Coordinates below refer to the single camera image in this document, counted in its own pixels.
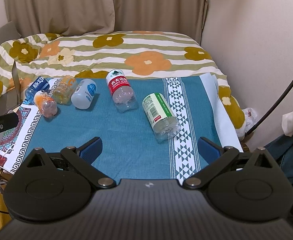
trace water bottle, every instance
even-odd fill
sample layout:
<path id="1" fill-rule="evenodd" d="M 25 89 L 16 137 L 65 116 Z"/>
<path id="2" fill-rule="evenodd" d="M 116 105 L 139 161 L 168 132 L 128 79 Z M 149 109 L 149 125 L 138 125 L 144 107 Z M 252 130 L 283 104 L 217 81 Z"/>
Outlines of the water bottle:
<path id="1" fill-rule="evenodd" d="M 134 91 L 122 70 L 114 69 L 110 71 L 106 81 L 113 102 L 119 112 L 123 113 L 127 110 L 138 108 Z"/>
<path id="2" fill-rule="evenodd" d="M 74 90 L 77 87 L 77 81 L 72 76 L 64 76 L 57 87 L 52 92 L 52 98 L 61 105 L 67 105 Z"/>
<path id="3" fill-rule="evenodd" d="M 44 117 L 52 117 L 58 112 L 57 103 L 53 98 L 42 90 L 34 95 L 34 104 L 38 107 Z"/>
<path id="4" fill-rule="evenodd" d="M 24 92 L 26 99 L 29 103 L 33 103 L 34 95 L 41 90 L 48 91 L 50 85 L 44 77 L 37 77 L 37 79 L 29 86 Z"/>
<path id="5" fill-rule="evenodd" d="M 92 103 L 97 84 L 89 79 L 83 79 L 79 83 L 76 91 L 71 96 L 72 104 L 79 109 L 88 109 Z"/>
<path id="6" fill-rule="evenodd" d="M 142 106 L 158 142 L 172 138 L 181 131 L 179 121 L 162 94 L 148 95 L 142 101 Z"/>

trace blue bottle label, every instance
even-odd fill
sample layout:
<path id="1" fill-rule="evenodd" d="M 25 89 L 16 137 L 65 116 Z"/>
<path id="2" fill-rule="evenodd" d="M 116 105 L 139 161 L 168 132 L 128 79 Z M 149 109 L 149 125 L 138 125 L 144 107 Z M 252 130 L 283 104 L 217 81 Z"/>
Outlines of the blue bottle label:
<path id="1" fill-rule="evenodd" d="M 88 92 L 90 93 L 91 96 L 94 96 L 96 89 L 97 88 L 95 84 L 91 83 L 88 85 Z"/>
<path id="2" fill-rule="evenodd" d="M 33 90 L 40 91 L 48 85 L 48 81 L 44 77 L 38 77 L 30 86 Z"/>

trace white bottle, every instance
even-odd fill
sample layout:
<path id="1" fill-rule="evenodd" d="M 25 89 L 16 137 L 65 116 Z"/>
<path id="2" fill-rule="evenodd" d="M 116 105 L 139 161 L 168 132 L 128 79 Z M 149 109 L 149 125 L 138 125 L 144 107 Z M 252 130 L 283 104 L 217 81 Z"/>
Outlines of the white bottle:
<path id="1" fill-rule="evenodd" d="M 158 142 L 172 138 L 181 131 L 181 124 L 162 94 L 148 95 L 142 101 L 142 106 Z"/>
<path id="2" fill-rule="evenodd" d="M 89 79 L 83 79 L 71 96 L 72 104 L 79 109 L 88 109 L 92 103 L 97 84 Z"/>
<path id="3" fill-rule="evenodd" d="M 120 69 L 110 71 L 106 77 L 113 102 L 119 112 L 138 108 L 134 91 Z"/>

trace blue gripper pad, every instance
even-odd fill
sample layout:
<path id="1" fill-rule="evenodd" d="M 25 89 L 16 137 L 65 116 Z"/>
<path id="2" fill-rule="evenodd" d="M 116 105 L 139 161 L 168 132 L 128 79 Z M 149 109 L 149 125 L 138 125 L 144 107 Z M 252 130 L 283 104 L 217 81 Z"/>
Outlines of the blue gripper pad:
<path id="1" fill-rule="evenodd" d="M 219 158 L 224 150 L 222 147 L 216 145 L 205 137 L 200 137 L 198 140 L 199 155 L 210 165 L 217 158 Z"/>
<path id="2" fill-rule="evenodd" d="M 87 143 L 77 148 L 77 154 L 87 163 L 93 163 L 102 152 L 102 140 L 100 137 L 94 137 Z"/>

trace gray sofa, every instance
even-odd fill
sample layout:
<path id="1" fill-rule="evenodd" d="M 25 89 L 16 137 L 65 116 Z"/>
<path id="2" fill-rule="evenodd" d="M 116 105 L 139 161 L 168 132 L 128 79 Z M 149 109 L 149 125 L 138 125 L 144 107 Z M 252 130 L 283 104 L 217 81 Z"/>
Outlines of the gray sofa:
<path id="1" fill-rule="evenodd" d="M 16 40 L 21 38 L 21 35 L 18 33 L 14 22 L 8 22 L 0 28 L 0 45 L 9 40 Z"/>

